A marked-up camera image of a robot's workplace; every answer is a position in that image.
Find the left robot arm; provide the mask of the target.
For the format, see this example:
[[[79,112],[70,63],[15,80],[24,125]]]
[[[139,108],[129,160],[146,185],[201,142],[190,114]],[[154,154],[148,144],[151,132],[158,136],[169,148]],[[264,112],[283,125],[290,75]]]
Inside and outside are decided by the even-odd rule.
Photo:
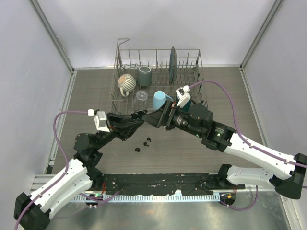
[[[54,216],[74,197],[90,189],[101,188],[103,174],[96,168],[102,158],[100,149],[118,138],[130,138],[144,123],[146,110],[130,115],[117,115],[89,109],[83,114],[93,117],[97,132],[78,134],[71,160],[65,160],[65,167],[51,180],[31,194],[21,193],[15,201],[15,229],[44,230]]]

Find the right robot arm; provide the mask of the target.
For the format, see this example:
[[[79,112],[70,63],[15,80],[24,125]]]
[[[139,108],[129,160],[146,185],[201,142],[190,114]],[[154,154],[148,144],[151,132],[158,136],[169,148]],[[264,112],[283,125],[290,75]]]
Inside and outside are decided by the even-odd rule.
[[[217,185],[228,189],[232,185],[252,184],[272,187],[290,199],[300,199],[307,157],[304,154],[285,154],[261,145],[223,123],[213,120],[213,113],[204,105],[192,105],[187,112],[166,101],[164,105],[142,117],[143,121],[166,130],[178,128],[201,139],[214,151],[232,154],[258,165],[258,168],[240,168],[222,165]]]

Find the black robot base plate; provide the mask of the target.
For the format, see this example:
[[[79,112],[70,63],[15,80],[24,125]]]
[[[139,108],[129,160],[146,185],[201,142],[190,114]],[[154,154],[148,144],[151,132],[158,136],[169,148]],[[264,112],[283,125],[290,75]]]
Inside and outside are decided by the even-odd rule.
[[[125,196],[211,195],[213,190],[234,190],[237,185],[209,173],[104,174],[91,190]]]

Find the black earbud charging case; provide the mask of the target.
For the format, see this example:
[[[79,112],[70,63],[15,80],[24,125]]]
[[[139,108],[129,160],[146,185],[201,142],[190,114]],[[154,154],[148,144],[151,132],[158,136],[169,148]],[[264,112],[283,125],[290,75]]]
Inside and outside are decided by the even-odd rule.
[[[141,120],[142,117],[147,114],[147,112],[148,112],[147,110],[138,110],[131,113],[130,116],[132,120]]]

